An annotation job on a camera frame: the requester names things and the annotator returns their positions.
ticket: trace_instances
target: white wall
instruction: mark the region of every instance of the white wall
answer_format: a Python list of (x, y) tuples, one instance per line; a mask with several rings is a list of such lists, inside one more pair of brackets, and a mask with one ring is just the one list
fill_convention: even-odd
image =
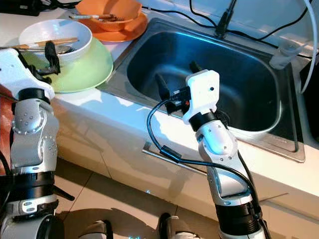
[[(140, 0), (143, 5), (160, 9), (188, 11), (189, 0)], [(227, 9), (230, 0), (192, 0), (196, 11), (209, 14), (217, 22)], [(319, 25), (319, 0), (313, 0), (313, 8)], [(254, 36), (263, 36), (278, 26), (297, 19), (305, 9), (303, 0), (238, 0), (229, 28), (246, 30)], [(297, 24), (276, 33), (277, 36), (299, 42), (312, 40), (312, 27), (309, 14)]]

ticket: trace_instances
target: cabinet handle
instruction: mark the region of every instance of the cabinet handle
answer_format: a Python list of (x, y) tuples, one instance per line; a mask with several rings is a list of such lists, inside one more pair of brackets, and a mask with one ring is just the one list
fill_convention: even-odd
[(151, 146), (151, 143), (145, 142), (144, 147), (142, 149), (142, 152), (145, 153), (145, 154), (151, 155), (153, 157), (159, 158), (161, 160), (164, 160), (166, 162), (169, 162), (171, 164), (177, 165), (179, 167), (185, 168), (185, 169), (187, 169), (189, 171), (192, 171), (194, 173), (198, 173), (198, 174), (201, 174), (201, 175), (204, 175), (205, 177), (207, 177), (207, 173), (202, 171), (202, 170), (199, 170), (199, 169), (194, 168), (192, 166), (188, 166), (188, 165), (183, 164), (183, 163), (176, 163), (173, 160), (171, 160), (171, 159), (169, 159), (169, 158), (167, 158), (167, 157), (165, 157), (165, 156), (163, 156), (163, 155), (161, 155), (159, 153), (155, 153), (155, 152), (150, 151), (150, 146)]

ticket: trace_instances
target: white cable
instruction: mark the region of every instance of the white cable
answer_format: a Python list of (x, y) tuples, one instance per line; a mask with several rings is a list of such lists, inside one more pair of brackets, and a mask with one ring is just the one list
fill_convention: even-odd
[(311, 3), (308, 0), (304, 0), (304, 2), (308, 8), (308, 12), (310, 14), (311, 22), (313, 25), (314, 48), (313, 48), (313, 58), (311, 60), (310, 69), (308, 72), (308, 76), (307, 76), (305, 85), (304, 85), (303, 89), (300, 91), (301, 94), (303, 94), (305, 92), (305, 90), (307, 89), (311, 75), (313, 74), (314, 67), (315, 67), (315, 61), (316, 61), (317, 47), (318, 47), (318, 37), (317, 37), (318, 34), (317, 34), (317, 24), (316, 24), (315, 13), (314, 13), (313, 7), (311, 6)]

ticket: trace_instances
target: dirty dish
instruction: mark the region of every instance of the dirty dish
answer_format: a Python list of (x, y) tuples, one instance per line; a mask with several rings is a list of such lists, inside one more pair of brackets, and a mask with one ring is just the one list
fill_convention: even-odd
[[(38, 41), (48, 41), (68, 37), (77, 37), (78, 41), (67, 44), (71, 46), (74, 51), (58, 55), (60, 65), (65, 66), (68, 63), (81, 58), (90, 49), (92, 32), (87, 26), (76, 21), (65, 19), (41, 21), (27, 27), (20, 34), (19, 43), (29, 44)], [(45, 61), (43, 53), (34, 54)]]
[(90, 19), (106, 31), (120, 31), (128, 23), (139, 17), (142, 4), (135, 0), (82, 0), (76, 5), (76, 9), (82, 15), (114, 14), (123, 18), (122, 21), (100, 21)]
[[(23, 53), (28, 64), (37, 69), (48, 65), (34, 54)], [(98, 86), (107, 80), (113, 70), (113, 60), (110, 52), (96, 38), (88, 52), (72, 64), (61, 67), (59, 75), (49, 75), (52, 87), (56, 93), (72, 93)]]
[(123, 42), (131, 41), (141, 36), (146, 30), (148, 19), (145, 14), (141, 12), (138, 18), (126, 23), (124, 29), (118, 32), (107, 32), (87, 19), (80, 20), (80, 22), (88, 26), (93, 36), (100, 41)]

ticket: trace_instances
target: orange plate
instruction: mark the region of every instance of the orange plate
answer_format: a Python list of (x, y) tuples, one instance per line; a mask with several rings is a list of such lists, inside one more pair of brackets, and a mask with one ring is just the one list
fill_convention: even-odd
[(121, 31), (111, 32), (105, 31), (98, 27), (90, 19), (81, 19), (79, 22), (86, 25), (91, 29), (93, 36), (98, 38), (100, 41), (110, 41), (110, 42), (123, 42), (131, 41), (139, 36), (141, 36), (148, 25), (148, 19), (144, 13), (141, 12), (140, 16), (133, 21), (125, 24), (125, 27)]

